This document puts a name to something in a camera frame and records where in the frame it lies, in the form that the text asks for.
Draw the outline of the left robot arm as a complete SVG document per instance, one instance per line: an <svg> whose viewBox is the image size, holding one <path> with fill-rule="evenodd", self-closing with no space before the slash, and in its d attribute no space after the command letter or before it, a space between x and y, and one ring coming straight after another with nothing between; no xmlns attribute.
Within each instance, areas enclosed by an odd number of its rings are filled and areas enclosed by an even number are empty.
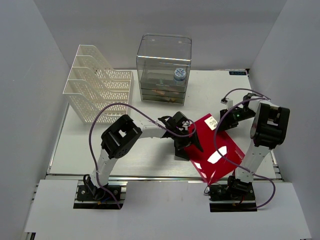
<svg viewBox="0 0 320 240"><path fill-rule="evenodd" d="M146 138L172 139L175 155L185 160L190 159L185 148L194 145L198 150L203 150L194 122L180 111L173 116L150 119L149 122L134 122L124 114L102 133L99 158L91 154L94 170L83 178L90 196L99 200L106 192L111 192L108 189L109 178L116 162L128 154L139 139Z"/></svg>

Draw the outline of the blue cleaning gel jar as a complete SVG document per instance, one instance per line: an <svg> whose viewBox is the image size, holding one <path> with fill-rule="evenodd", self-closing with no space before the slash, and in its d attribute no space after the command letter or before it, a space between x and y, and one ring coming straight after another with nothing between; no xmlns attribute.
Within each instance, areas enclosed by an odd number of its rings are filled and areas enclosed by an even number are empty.
<svg viewBox="0 0 320 240"><path fill-rule="evenodd" d="M187 72L184 68L178 67L174 70L173 80L177 85L184 85L186 81Z"/></svg>

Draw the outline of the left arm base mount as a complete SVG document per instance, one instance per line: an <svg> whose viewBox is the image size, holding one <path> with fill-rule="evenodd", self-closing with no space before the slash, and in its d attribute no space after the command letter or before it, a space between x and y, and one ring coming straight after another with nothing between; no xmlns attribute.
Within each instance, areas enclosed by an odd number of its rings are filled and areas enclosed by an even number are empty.
<svg viewBox="0 0 320 240"><path fill-rule="evenodd" d="M120 210L125 201L126 187L119 183L107 184L105 191L92 183L89 174L85 174L78 184L73 209L85 210Z"/></svg>

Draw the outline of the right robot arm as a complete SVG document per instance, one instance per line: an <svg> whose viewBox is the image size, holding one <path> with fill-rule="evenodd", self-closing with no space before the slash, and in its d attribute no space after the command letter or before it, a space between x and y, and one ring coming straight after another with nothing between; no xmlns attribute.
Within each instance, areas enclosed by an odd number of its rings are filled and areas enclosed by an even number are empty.
<svg viewBox="0 0 320 240"><path fill-rule="evenodd" d="M286 137L290 110L270 102L266 97L248 93L238 104L224 97L219 122L207 115L190 127L196 129L203 150L186 147L186 153L202 179L208 184L230 174L227 185L216 194L222 199L240 199L248 195L262 161ZM241 121L252 119L250 145L243 153L227 134Z"/></svg>

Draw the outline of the clear acrylic drawer organizer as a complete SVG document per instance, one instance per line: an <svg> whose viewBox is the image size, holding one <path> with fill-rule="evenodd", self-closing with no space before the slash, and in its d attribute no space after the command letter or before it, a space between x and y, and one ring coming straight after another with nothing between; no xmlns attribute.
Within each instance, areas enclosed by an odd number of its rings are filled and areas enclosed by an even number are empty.
<svg viewBox="0 0 320 240"><path fill-rule="evenodd" d="M146 33L136 55L140 98L142 101L183 105L192 62L192 39L184 35ZM176 68L186 70L183 85L174 82ZM165 91L159 95L152 90Z"/></svg>

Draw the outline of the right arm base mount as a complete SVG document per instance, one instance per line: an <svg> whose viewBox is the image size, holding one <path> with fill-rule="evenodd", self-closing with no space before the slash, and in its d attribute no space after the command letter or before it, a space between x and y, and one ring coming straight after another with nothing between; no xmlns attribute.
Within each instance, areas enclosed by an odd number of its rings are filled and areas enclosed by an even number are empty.
<svg viewBox="0 0 320 240"><path fill-rule="evenodd" d="M211 184L204 190L209 196L211 213L256 212L256 197L251 186L247 193L231 193L227 184Z"/></svg>

